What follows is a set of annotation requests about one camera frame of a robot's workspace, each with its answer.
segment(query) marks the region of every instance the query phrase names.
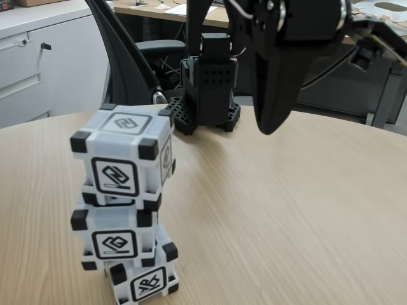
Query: wooden table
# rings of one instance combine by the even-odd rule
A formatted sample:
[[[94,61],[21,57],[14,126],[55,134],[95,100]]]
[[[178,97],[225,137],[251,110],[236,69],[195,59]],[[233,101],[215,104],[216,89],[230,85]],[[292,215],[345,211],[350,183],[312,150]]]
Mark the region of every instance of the wooden table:
[[[165,5],[172,8],[178,6],[173,0],[162,0]],[[186,3],[186,0],[176,0],[178,3]],[[142,8],[133,10],[129,7],[135,5],[135,0],[118,0],[114,2],[114,11],[116,13],[135,15],[141,17],[150,17],[164,20],[172,20],[179,22],[186,22],[186,16],[164,14],[166,10],[158,10],[157,6],[162,3],[159,0],[149,0],[148,4],[142,5]],[[216,10],[210,12],[205,19],[204,25],[210,25],[213,27],[229,27],[229,18],[225,8],[216,8]]]
[[[69,219],[85,172],[69,137],[90,114],[0,130],[1,304],[112,305]],[[176,134],[160,217],[178,292],[145,304],[407,304],[407,138],[292,113],[262,135]]]

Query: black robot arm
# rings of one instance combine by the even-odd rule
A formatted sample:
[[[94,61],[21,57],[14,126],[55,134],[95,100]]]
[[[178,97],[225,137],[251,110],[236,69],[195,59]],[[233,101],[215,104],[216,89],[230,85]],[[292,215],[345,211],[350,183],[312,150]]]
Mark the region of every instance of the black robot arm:
[[[250,60],[256,121],[273,133],[288,117],[312,64],[338,51],[345,35],[357,41],[351,63],[366,70],[385,52],[407,65],[407,44],[385,23],[356,20],[350,0],[224,0],[231,55]],[[188,51],[202,52],[202,24],[212,0],[189,0]]]

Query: drawer handle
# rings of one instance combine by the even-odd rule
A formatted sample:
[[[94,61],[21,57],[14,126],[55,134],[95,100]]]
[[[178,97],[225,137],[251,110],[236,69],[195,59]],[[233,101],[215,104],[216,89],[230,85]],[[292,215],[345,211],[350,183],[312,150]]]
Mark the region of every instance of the drawer handle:
[[[52,47],[51,47],[51,45],[48,44],[48,43],[41,43],[41,49],[46,49],[46,50],[51,51],[51,50],[52,50]]]

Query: paper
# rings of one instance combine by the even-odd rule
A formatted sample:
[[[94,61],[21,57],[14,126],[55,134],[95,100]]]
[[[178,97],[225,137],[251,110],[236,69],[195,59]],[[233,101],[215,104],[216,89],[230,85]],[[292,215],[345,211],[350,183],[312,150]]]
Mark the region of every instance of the paper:
[[[161,4],[161,5],[156,7],[156,9],[158,9],[158,10],[167,10],[169,8],[171,8],[171,6],[165,5],[165,4]]]
[[[209,8],[208,13],[211,11],[215,10],[217,7],[211,6]],[[175,8],[172,8],[171,10],[165,11],[164,14],[171,14],[171,15],[181,15],[181,16],[186,16],[186,4],[181,4],[179,6],[176,6]]]

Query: stacked cubes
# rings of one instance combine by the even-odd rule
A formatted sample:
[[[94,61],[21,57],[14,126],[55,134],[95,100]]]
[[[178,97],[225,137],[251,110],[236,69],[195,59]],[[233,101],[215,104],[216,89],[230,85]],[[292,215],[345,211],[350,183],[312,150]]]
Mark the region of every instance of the stacked cubes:
[[[178,290],[178,251],[158,220],[172,176],[174,115],[105,104],[71,137],[86,179],[71,217],[83,239],[84,270],[104,269],[117,304]]]

